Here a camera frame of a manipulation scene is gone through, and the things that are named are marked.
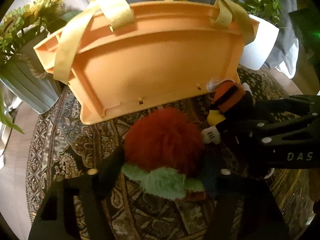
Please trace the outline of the right human hand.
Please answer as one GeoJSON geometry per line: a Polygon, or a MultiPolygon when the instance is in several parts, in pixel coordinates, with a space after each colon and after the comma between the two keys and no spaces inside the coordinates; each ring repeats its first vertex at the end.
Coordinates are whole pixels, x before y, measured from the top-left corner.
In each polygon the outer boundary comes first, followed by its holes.
{"type": "Polygon", "coordinates": [[[312,168],[309,170],[309,197],[314,202],[313,212],[319,215],[320,199],[320,169],[312,168]]]}

